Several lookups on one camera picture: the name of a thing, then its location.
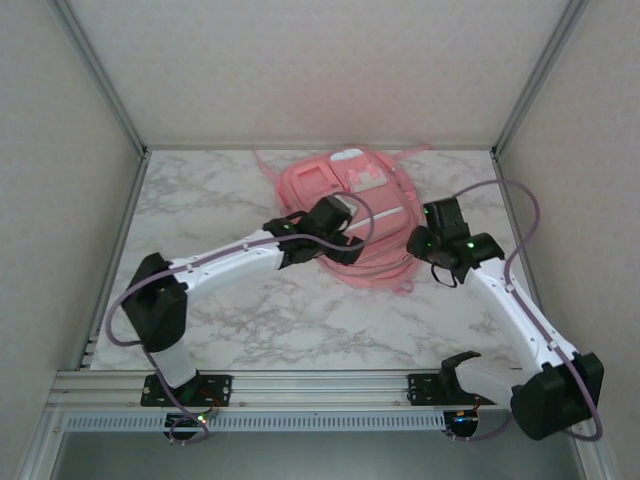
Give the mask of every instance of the beige wall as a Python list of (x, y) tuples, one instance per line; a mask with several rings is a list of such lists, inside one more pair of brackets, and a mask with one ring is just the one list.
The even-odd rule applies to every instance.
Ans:
[[(504, 159), (542, 206), (543, 306), (605, 365), (600, 410), (625, 478), (640, 456), (640, 2), (593, 0)], [(528, 206), (516, 202), (523, 223)]]
[(135, 156), (44, 0), (0, 13), (0, 478), (86, 331)]
[(149, 145), (221, 149), (489, 147), (567, 0), (71, 3)]

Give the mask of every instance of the white marble table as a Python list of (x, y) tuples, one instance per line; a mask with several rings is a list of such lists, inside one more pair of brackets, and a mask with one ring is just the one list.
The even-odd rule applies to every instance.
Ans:
[[(310, 151), (265, 151), (283, 169)], [(404, 162), (423, 202), (495, 178), (487, 152), (431, 151)], [(461, 199), (473, 232), (514, 247), (497, 186)], [(259, 228), (277, 216), (272, 185), (249, 151), (154, 152), (120, 263), (122, 292), (140, 260), (200, 253)], [(357, 290), (315, 262), (231, 285), (190, 306), (185, 339), (200, 369), (332, 370), (434, 368), (460, 351), (513, 361), (505, 337), (464, 287), (438, 285), (423, 268), (414, 292)], [(134, 338), (123, 313), (120, 338)], [(149, 369), (139, 347), (119, 348), (100, 335), (96, 370)]]

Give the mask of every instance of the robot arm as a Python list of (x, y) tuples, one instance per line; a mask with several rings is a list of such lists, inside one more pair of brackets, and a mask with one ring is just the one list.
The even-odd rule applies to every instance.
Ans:
[(523, 431), (536, 440), (590, 418), (588, 405), (560, 355), (571, 361), (596, 404), (604, 374), (598, 358), (592, 353), (580, 355), (515, 277), (505, 279), (504, 252), (486, 233), (471, 236), (455, 198), (425, 204), (424, 211), (427, 226), (414, 230), (407, 250), (431, 263), (432, 269), (449, 270), (454, 286), (459, 282), (470, 288), (500, 325), (522, 366), (510, 369), (466, 352), (443, 362), (442, 388), (452, 396), (462, 390), (511, 409)]
[[(354, 263), (362, 251), (362, 240), (342, 234), (351, 219), (350, 207), (338, 197), (324, 197), (309, 213), (273, 219), (242, 240), (211, 252), (173, 260), (159, 253), (146, 257), (129, 287), (168, 269), (179, 271), (136, 291), (122, 307), (167, 384), (172, 389), (193, 390), (198, 383), (198, 372), (182, 339), (188, 303), (222, 286), (250, 281), (256, 274), (319, 255), (344, 265)], [(326, 248), (309, 236), (348, 249)]]

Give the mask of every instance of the purple cable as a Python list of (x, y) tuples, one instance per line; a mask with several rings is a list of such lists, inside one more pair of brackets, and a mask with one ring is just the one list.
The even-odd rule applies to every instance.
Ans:
[[(205, 263), (209, 263), (209, 262), (211, 262), (213, 260), (217, 260), (218, 258), (224, 257), (226, 255), (231, 255), (231, 254), (240, 252), (242, 250), (246, 250), (247, 248), (258, 247), (260, 245), (268, 245), (270, 243), (280, 243), (280, 242), (286, 242), (288, 240), (300, 240), (300, 239), (311, 240), (311, 241), (314, 241), (314, 242), (316, 242), (316, 243), (318, 243), (318, 244), (320, 244), (320, 245), (322, 245), (324, 247), (331, 248), (333, 250), (338, 250), (338, 251), (341, 251), (341, 252), (351, 252), (351, 251), (354, 251), (354, 250), (360, 250), (360, 249), (364, 248), (365, 246), (367, 246), (367, 244), (371, 241), (371, 238), (373, 237), (373, 232), (374, 232), (374, 228), (375, 228), (374, 227), (375, 220), (374, 220), (373, 210), (371, 209), (369, 204), (367, 204), (362, 198), (360, 198), (358, 195), (355, 195), (355, 194), (353, 194), (351, 192), (337, 192), (337, 193), (334, 193), (332, 196), (336, 196), (336, 195), (353, 198), (358, 203), (360, 203), (364, 207), (364, 209), (367, 211), (367, 215), (369, 216), (369, 220), (371, 222), (371, 226), (369, 228), (369, 232), (367, 233), (367, 237), (364, 239), (364, 241), (362, 243), (359, 243), (357, 245), (350, 245), (350, 246), (334, 245), (333, 243), (327, 242), (326, 240), (323, 240), (322, 238), (316, 237), (314, 235), (307, 235), (305, 233), (296, 233), (296, 234), (293, 234), (293, 235), (285, 235), (283, 237), (274, 237), (274, 238), (265, 238), (265, 239), (262, 239), (262, 240), (255, 240), (253, 242), (247, 242), (246, 244), (242, 244), (242, 245), (236, 245), (234, 247), (229, 247), (229, 248), (221, 250), (219, 252), (212, 253), (211, 255), (207, 255), (206, 257), (203, 257), (200, 260), (197, 260), (197, 261), (193, 262), (191, 264), (191, 266), (182, 265), (180, 267), (173, 267), (173, 268), (170, 268), (170, 269), (165, 270), (163, 272), (156, 273), (154, 275), (151, 275), (150, 277), (145, 278), (144, 280), (141, 280), (140, 282), (136, 283), (135, 285), (132, 285), (131, 287), (129, 287), (124, 293), (122, 293), (118, 298), (116, 298), (116, 300), (111, 304), (111, 306), (107, 310), (107, 313), (105, 314), (104, 330), (105, 330), (105, 333), (107, 335), (107, 338), (111, 341), (111, 343), (113, 343), (114, 345), (117, 345), (119, 347), (131, 347), (133, 345), (140, 345), (140, 340), (119, 340), (113, 334), (113, 317), (114, 317), (114, 315), (116, 313), (116, 310), (122, 304), (122, 302), (124, 302), (127, 298), (129, 298), (129, 296), (133, 295), (135, 292), (137, 292), (141, 288), (146, 287), (147, 285), (149, 285), (150, 283), (155, 282), (156, 280), (160, 280), (161, 278), (168, 277), (168, 276), (174, 275), (176, 273), (184, 272), (189, 268), (200, 267), (200, 266), (204, 265)], [(171, 425), (171, 429), (169, 430), (169, 438), (170, 438), (171, 442), (174, 442), (173, 433), (174, 433), (175, 428), (178, 425), (180, 425), (182, 422), (184, 422), (187, 418), (193, 420), (194, 422), (196, 422), (197, 425), (201, 426), (203, 431), (204, 431), (204, 433), (205, 433), (205, 435), (203, 437), (198, 437), (198, 438), (195, 438), (195, 439), (182, 440), (181, 441), (182, 445), (191, 445), (191, 444), (194, 444), (194, 443), (201, 442), (202, 440), (205, 440), (206, 438), (208, 438), (209, 437), (209, 429), (207, 428), (206, 424), (200, 422), (198, 420), (198, 418), (196, 417), (196, 414), (190, 412), (184, 405), (182, 405), (178, 401), (178, 399), (171, 392), (171, 388), (169, 387), (169, 384), (167, 383), (166, 379), (162, 375), (162, 372), (160, 372), (160, 369), (158, 368), (156, 363), (153, 361), (153, 358), (151, 357), (151, 355), (149, 355), (149, 353), (144, 348), (142, 349), (142, 351), (146, 355), (146, 357), (149, 360), (149, 362), (151, 363), (151, 365), (153, 365), (153, 367), (155, 368), (156, 376), (158, 377), (158, 380), (160, 380), (160, 384), (162, 385), (162, 388), (164, 389), (165, 393), (167, 394), (167, 397), (169, 398), (169, 400), (171, 400), (171, 403), (173, 403), (176, 406), (176, 408), (178, 408), (182, 413), (184, 413), (184, 416), (182, 416), (179, 419), (177, 419), (173, 423), (173, 425)]]
[(507, 428), (509, 428), (512, 422), (513, 422), (513, 417), (511, 416), (511, 414), (509, 414), (509, 416), (507, 417), (507, 421), (504, 422), (504, 424), (502, 424), (500, 427), (496, 428), (492, 432), (485, 433), (483, 435), (477, 435), (474, 437), (459, 437), (458, 435), (454, 434), (451, 430), (445, 431), (444, 434), (454, 442), (481, 442), (482, 440), (489, 440), (490, 438), (497, 437), (502, 432), (504, 432)]
[[(467, 188), (464, 188), (460, 190), (458, 193), (454, 194), (453, 196), (459, 197), (460, 195), (467, 193), (471, 190), (475, 190), (476, 188), (484, 187), (485, 185), (494, 185), (494, 184), (502, 184), (509, 187), (519, 188), (529, 197), (534, 210), (534, 219), (533, 219), (533, 225), (531, 226), (531, 229), (529, 230), (527, 235), (522, 239), (522, 242), (520, 242), (520, 244), (516, 246), (515, 250), (511, 252), (509, 257), (507, 257), (507, 260), (504, 265), (504, 278), (506, 279), (505, 282), (508, 286), (513, 286), (513, 284), (511, 283), (511, 265), (513, 264), (513, 261), (515, 260), (516, 256), (520, 252), (522, 252), (522, 250), (524, 250), (524, 247), (527, 245), (527, 243), (529, 243), (529, 241), (533, 237), (533, 234), (536, 232), (536, 230), (538, 229), (538, 226), (540, 225), (540, 204), (538, 203), (538, 199), (527, 186), (523, 185), (522, 183), (516, 180), (505, 180), (505, 179), (485, 180), (484, 182), (479, 182)], [(540, 334), (544, 337), (544, 339), (547, 342), (551, 344), (553, 342), (553, 337), (549, 332), (547, 332), (544, 326), (536, 318), (535, 314), (531, 311), (531, 309), (529, 308), (527, 303), (524, 301), (524, 299), (520, 296), (518, 291), (514, 288), (513, 290), (511, 290), (511, 294), (513, 295), (513, 298), (516, 301), (516, 303), (522, 308), (522, 310), (529, 317), (531, 322), (538, 329)], [(603, 431), (604, 431), (602, 426), (602, 420), (600, 418), (600, 415), (598, 414), (598, 408), (596, 407), (596, 404), (593, 401), (593, 398), (591, 398), (591, 394), (589, 393), (589, 390), (587, 389), (587, 386), (585, 385), (584, 380), (582, 380), (582, 377), (576, 370), (576, 367), (574, 367), (573, 364), (571, 363), (571, 360), (565, 355), (565, 353), (560, 349), (560, 347), (558, 346), (554, 347), (554, 351), (558, 354), (562, 362), (569, 369), (569, 372), (571, 372), (571, 375), (576, 381), (576, 384), (580, 389), (580, 393), (582, 393), (582, 396), (584, 397), (587, 407), (591, 412), (591, 416), (593, 417), (593, 421), (596, 426), (596, 433), (590, 437), (586, 435), (574, 433), (569, 430), (565, 430), (565, 433), (567, 433), (569, 436), (576, 438), (578, 440), (583, 440), (586, 442), (596, 442), (602, 438)]]

